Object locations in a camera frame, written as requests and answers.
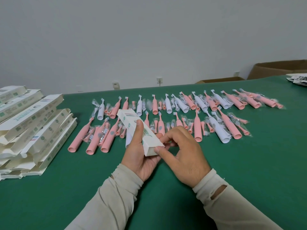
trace electrical outlet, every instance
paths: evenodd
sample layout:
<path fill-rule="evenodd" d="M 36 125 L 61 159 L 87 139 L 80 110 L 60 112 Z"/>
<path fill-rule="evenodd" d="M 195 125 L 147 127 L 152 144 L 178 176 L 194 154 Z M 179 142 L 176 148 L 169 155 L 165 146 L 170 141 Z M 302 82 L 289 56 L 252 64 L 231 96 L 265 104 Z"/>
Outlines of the electrical outlet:
<path fill-rule="evenodd" d="M 236 71 L 236 72 L 233 74 L 233 76 L 234 76 L 234 77 L 238 77 L 239 74 L 240 74 L 240 71 Z"/>
<path fill-rule="evenodd" d="M 119 82 L 118 82 L 118 81 L 113 81 L 113 82 L 112 82 L 112 85 L 113 85 L 113 88 L 114 88 L 115 90 L 120 89 L 120 87 L 119 87 Z"/>
<path fill-rule="evenodd" d="M 157 84 L 163 83 L 163 78 L 162 77 L 157 77 Z"/>
<path fill-rule="evenodd" d="M 83 86 L 82 85 L 76 85 L 77 92 L 83 92 Z"/>

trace person's left thumb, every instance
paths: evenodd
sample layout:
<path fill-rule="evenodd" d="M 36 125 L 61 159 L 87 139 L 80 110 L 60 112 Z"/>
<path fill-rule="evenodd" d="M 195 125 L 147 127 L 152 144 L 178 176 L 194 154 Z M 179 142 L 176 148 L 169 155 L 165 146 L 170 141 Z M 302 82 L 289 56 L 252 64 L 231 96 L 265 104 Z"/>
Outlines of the person's left thumb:
<path fill-rule="evenodd" d="M 136 128 L 131 143 L 141 143 L 143 138 L 144 123 L 142 120 L 136 121 Z"/>

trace person's right hand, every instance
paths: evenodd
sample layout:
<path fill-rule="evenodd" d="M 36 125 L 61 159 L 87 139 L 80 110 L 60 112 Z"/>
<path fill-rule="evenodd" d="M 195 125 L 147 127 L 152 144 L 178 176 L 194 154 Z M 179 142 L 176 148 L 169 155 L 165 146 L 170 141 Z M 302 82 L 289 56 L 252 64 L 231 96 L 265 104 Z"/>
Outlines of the person's right hand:
<path fill-rule="evenodd" d="M 179 146 L 176 156 L 161 146 L 155 147 L 154 151 L 184 184 L 193 188 L 210 172 L 211 168 L 201 147 L 184 127 L 174 127 L 162 136 L 160 141 L 165 145 Z"/>

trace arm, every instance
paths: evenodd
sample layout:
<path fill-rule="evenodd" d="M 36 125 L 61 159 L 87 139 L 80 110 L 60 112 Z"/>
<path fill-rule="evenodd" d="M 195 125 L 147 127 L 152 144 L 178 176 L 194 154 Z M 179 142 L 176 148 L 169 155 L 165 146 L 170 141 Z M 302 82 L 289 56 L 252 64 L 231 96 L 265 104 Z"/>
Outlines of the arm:
<path fill-rule="evenodd" d="M 124 229 L 143 181 L 119 164 L 66 230 Z"/>
<path fill-rule="evenodd" d="M 194 188 L 218 229 L 281 229 L 212 169 Z"/>

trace person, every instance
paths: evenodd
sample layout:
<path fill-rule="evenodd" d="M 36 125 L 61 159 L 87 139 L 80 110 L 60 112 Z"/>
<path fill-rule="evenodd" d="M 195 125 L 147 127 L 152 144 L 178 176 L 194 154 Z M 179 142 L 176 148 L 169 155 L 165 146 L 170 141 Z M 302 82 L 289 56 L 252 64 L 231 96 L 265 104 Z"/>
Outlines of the person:
<path fill-rule="evenodd" d="M 199 144 L 183 127 L 157 137 L 165 147 L 156 156 L 145 157 L 142 146 L 144 125 L 137 121 L 122 162 L 99 187 L 66 230 L 124 229 L 134 209 L 138 190 L 162 158 L 184 184 L 190 186 L 218 229 L 281 229 L 222 179 L 206 161 Z M 168 149 L 178 146 L 176 156 Z"/>

